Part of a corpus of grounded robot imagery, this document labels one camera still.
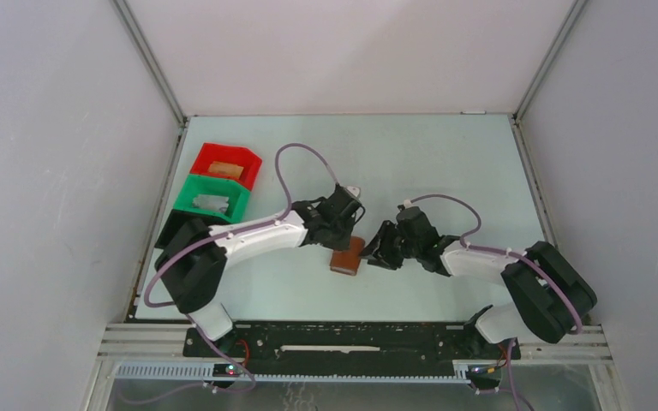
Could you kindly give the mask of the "brown leather card holder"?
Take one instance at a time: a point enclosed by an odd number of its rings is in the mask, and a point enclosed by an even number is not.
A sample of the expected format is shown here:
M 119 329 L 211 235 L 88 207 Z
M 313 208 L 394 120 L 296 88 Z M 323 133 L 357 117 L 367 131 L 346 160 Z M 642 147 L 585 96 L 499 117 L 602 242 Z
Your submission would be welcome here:
M 361 264 L 360 253 L 363 248 L 365 248 L 365 241 L 361 237 L 352 236 L 348 249 L 332 252 L 329 263 L 330 271 L 347 276 L 356 276 Z

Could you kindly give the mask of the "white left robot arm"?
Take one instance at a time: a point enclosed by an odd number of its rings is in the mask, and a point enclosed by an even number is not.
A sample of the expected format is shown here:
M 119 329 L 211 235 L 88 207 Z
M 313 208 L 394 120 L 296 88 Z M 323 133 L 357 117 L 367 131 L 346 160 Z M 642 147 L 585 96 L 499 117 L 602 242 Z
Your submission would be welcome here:
M 208 225 L 200 218 L 186 222 L 164 247 L 156 274 L 145 294 L 163 283 L 170 303 L 204 336 L 216 356 L 236 346 L 233 320 L 216 294 L 234 265 L 280 249 L 319 246 L 332 251 L 350 247 L 352 231 L 365 208 L 357 187 L 335 185 L 327 197 L 299 200 L 287 211 L 230 225 Z

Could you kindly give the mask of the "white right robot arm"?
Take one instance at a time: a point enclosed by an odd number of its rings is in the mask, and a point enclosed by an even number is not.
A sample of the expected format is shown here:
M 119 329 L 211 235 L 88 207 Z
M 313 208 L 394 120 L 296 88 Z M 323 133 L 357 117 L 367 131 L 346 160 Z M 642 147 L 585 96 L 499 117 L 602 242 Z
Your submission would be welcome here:
M 598 302 L 595 291 L 554 245 L 538 241 L 520 252 L 473 246 L 457 235 L 439 234 L 416 205 L 400 206 L 395 220 L 382 223 L 360 256 L 387 270 L 413 259 L 441 276 L 505 287 L 511 302 L 484 307 L 468 322 L 464 346 L 476 358 L 516 337 L 558 343 L 580 331 L 583 316 Z

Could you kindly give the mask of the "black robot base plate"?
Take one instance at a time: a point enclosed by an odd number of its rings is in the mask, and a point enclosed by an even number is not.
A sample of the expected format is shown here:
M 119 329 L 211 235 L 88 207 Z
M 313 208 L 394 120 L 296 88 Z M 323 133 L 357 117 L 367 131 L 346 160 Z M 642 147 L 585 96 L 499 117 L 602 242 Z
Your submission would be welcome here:
M 453 377 L 455 362 L 505 358 L 457 322 L 238 321 L 216 347 L 266 377 Z

